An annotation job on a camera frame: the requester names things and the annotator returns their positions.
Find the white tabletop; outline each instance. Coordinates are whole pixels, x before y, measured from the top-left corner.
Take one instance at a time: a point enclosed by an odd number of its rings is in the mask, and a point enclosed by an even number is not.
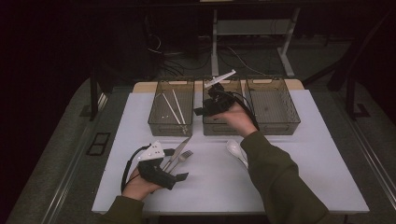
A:
[[[294,135],[267,136],[268,140],[289,152],[299,165],[300,176],[331,213],[368,212],[366,202],[318,112],[309,91],[290,91],[301,119]],[[164,148],[177,147],[185,137],[152,136],[148,125],[153,92],[131,93],[120,121],[93,212],[104,213],[120,195],[120,182],[126,162],[135,150],[156,140]],[[196,92],[195,107],[202,106],[202,93]],[[204,136],[202,117],[194,116],[193,133],[185,150],[194,154],[174,173],[189,172],[185,181],[172,190],[160,189],[145,200],[145,215],[258,214],[264,211],[258,191],[248,172],[225,145],[238,136]]]

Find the person's left hand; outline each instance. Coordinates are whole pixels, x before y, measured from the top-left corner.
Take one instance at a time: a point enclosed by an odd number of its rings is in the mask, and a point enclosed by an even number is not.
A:
[[[122,196],[136,199],[138,201],[142,201],[145,199],[151,192],[154,192],[157,189],[161,189],[162,187],[156,185],[154,183],[148,182],[143,179],[139,174],[137,167],[134,168],[130,176],[130,181],[125,186],[124,191],[122,192]]]

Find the fork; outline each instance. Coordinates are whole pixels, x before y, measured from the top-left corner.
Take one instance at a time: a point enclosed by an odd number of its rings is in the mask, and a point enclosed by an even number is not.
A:
[[[173,170],[175,170],[175,168],[178,166],[178,164],[179,163],[181,163],[181,162],[183,162],[183,161],[185,161],[190,155],[192,155],[193,153],[191,152],[191,151],[185,151],[185,152],[183,152],[183,153],[181,153],[179,156],[178,156],[178,160],[177,160],[177,163],[176,163],[176,165],[172,168],[172,170],[170,170],[168,173],[169,174],[172,174],[172,171]]]

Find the sleeve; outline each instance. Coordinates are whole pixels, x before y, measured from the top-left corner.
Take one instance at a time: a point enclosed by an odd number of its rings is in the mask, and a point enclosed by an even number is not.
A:
[[[99,223],[142,223],[143,202],[123,196],[117,196],[110,209],[101,216]]]
[[[260,132],[248,135],[241,147],[271,223],[333,223],[329,210],[299,177],[298,166],[287,152],[272,146]]]

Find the white utensil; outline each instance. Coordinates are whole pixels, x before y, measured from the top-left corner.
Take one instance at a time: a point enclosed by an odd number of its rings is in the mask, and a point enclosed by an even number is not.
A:
[[[227,142],[227,150],[231,152],[236,158],[238,158],[245,166],[248,168],[247,159],[245,159],[244,154],[242,153],[242,148],[235,140],[229,140]]]

